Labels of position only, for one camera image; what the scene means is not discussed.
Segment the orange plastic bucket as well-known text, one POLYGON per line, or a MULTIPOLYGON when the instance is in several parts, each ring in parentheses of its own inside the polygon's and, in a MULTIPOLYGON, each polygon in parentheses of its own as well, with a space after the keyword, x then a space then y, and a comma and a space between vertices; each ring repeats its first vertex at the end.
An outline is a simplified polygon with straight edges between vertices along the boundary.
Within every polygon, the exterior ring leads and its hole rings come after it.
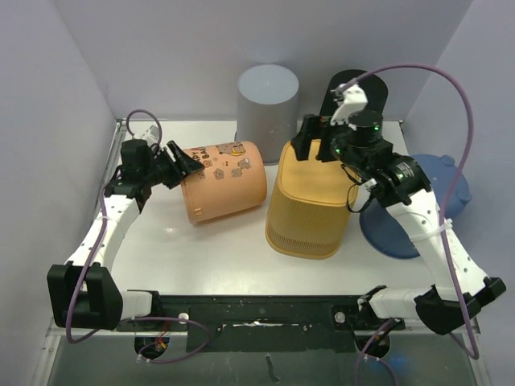
POLYGON ((246 211, 265 201, 265 167, 252 142, 227 142, 185 152, 204 167, 181 184, 191 223, 246 211))

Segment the yellow mesh waste bin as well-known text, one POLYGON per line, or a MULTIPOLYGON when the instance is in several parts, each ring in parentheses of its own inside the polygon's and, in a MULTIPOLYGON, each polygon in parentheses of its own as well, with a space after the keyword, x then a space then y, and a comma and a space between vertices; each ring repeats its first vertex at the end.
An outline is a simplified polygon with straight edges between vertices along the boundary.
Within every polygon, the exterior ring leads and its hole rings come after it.
POLYGON ((284 146, 266 216, 266 240, 278 253, 320 260, 341 246, 350 218, 348 206, 358 187, 338 162, 316 159, 320 140, 311 142, 308 160, 284 146))

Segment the blue plastic bucket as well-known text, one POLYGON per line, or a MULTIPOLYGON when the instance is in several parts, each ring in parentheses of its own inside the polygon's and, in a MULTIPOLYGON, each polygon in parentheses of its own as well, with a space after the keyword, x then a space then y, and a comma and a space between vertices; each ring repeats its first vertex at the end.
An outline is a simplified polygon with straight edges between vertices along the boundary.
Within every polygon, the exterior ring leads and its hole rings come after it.
MULTIPOLYGON (((424 173, 431 181, 431 186, 438 203, 442 203, 451 181, 457 171, 455 159, 450 155, 415 154, 424 173)), ((451 198, 446 206, 446 217, 455 219, 472 200, 468 181, 460 175, 454 185, 451 198)), ((360 214, 360 229, 365 239, 380 253, 397 259, 411 259, 418 256, 401 225, 374 201, 360 214)))

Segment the black ribbed waste bin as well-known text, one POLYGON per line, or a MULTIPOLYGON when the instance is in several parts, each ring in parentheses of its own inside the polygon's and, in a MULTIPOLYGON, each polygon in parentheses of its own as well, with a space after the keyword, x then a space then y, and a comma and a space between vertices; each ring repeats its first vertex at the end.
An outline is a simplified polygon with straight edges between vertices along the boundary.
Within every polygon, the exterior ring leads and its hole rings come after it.
MULTIPOLYGON (((338 107, 337 103, 334 101, 332 90, 338 85, 347 83, 364 73, 364 70, 359 69, 348 69, 337 72, 329 81, 326 94, 319 110, 319 115, 332 116, 338 107)), ((373 75, 360 81, 359 86, 363 89, 368 98, 368 104, 365 108, 383 113, 389 95, 386 83, 379 76, 373 75)))

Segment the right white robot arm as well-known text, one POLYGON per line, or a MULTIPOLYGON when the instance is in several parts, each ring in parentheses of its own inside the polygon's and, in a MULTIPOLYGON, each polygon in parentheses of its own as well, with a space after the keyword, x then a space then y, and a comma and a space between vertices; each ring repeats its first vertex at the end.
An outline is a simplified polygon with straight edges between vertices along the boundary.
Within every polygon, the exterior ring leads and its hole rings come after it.
POLYGON ((295 157, 305 161, 318 140, 321 162, 339 162, 347 176, 369 192, 402 227, 433 277, 427 288, 392 289, 379 285, 363 295, 360 323, 378 328, 387 318, 415 319, 438 335, 450 334, 500 297, 505 283, 490 277, 470 257, 441 219, 431 182, 410 156, 394 152, 382 137, 382 115, 353 113, 333 125, 328 117, 307 114, 292 139, 295 157))

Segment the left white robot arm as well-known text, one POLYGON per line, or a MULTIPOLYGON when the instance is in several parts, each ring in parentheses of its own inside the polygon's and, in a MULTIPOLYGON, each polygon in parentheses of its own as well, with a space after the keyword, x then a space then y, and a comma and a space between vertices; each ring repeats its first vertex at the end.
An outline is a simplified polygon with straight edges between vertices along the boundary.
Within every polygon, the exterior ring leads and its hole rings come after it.
POLYGON ((135 318, 145 330, 163 323, 164 311, 149 290, 121 291, 112 275, 114 259, 132 223, 142 214, 152 189, 173 189, 204 165, 173 141, 166 148, 143 139, 122 143, 121 162, 101 191, 100 212, 76 251, 47 273, 51 309, 57 326, 115 329, 135 318))

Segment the grey plastic bucket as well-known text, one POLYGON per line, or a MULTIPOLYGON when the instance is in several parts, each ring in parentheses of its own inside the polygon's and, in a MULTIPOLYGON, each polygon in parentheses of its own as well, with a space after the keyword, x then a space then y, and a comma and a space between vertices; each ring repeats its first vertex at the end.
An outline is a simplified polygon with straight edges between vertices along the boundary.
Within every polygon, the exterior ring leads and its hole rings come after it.
POLYGON ((237 91, 235 139, 256 145, 266 165, 277 163, 297 134, 297 76, 281 65, 260 64, 240 75, 237 91))

